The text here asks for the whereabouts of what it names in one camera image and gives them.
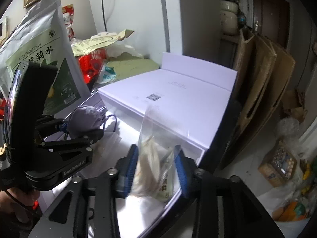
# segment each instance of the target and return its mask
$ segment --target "white pot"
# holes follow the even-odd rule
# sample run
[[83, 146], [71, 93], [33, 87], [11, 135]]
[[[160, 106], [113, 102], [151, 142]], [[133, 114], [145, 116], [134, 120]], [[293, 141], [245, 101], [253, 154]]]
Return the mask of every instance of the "white pot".
[[221, 3], [220, 3], [221, 10], [230, 11], [230, 12], [233, 12], [234, 14], [237, 14], [238, 8], [239, 6], [236, 3], [221, 0]]
[[230, 11], [220, 11], [222, 31], [226, 35], [236, 35], [238, 30], [237, 15]]

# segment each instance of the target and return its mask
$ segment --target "black power cord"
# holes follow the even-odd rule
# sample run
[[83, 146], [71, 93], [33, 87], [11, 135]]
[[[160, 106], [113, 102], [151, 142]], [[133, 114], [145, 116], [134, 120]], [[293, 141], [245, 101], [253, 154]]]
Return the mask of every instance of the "black power cord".
[[103, 23], [104, 23], [104, 25], [105, 25], [105, 31], [107, 31], [106, 19], [105, 19], [105, 8], [104, 8], [103, 0], [101, 0], [101, 6], [102, 6]]
[[16, 199], [15, 197], [12, 196], [12, 194], [10, 192], [8, 192], [7, 190], [4, 191], [11, 199], [13, 199], [18, 205], [20, 205], [22, 208], [24, 208], [27, 212], [29, 212], [32, 216], [36, 217], [36, 218], [41, 218], [41, 216], [35, 212], [33, 212], [32, 210], [28, 209], [27, 206], [23, 205], [18, 199]]

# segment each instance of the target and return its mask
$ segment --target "screw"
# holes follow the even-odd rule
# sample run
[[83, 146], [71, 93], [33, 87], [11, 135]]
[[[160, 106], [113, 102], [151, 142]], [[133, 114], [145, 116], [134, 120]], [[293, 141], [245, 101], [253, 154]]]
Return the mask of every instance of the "screw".
[[230, 176], [229, 180], [235, 183], [241, 182], [241, 179], [239, 176]]
[[204, 172], [205, 172], [205, 170], [204, 170], [204, 169], [201, 169], [201, 168], [197, 168], [197, 169], [195, 170], [195, 174], [198, 175], [198, 176], [202, 175]]
[[112, 176], [118, 173], [118, 170], [116, 168], [110, 168], [108, 169], [107, 173]]
[[74, 178], [73, 178], [73, 183], [79, 183], [79, 182], [81, 182], [81, 177], [80, 176], [75, 176]]

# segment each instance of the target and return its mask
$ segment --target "screen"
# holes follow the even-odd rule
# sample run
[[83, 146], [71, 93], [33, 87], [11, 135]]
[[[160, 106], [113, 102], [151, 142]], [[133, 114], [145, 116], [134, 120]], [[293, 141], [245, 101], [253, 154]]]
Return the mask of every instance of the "screen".
[[11, 128], [11, 123], [12, 123], [12, 117], [13, 117], [13, 110], [14, 110], [14, 104], [15, 104], [15, 99], [16, 99], [16, 93], [18, 90], [18, 86], [22, 80], [22, 71], [18, 68], [15, 72], [13, 81], [12, 81], [12, 86], [9, 92], [8, 96], [8, 128], [10, 131]]

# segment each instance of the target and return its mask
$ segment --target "brown door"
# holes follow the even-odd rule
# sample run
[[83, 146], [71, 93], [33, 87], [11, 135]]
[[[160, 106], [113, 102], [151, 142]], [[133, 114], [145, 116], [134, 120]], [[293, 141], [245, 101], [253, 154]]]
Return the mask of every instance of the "brown door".
[[253, 0], [253, 31], [284, 48], [289, 34], [289, 3], [285, 0]]

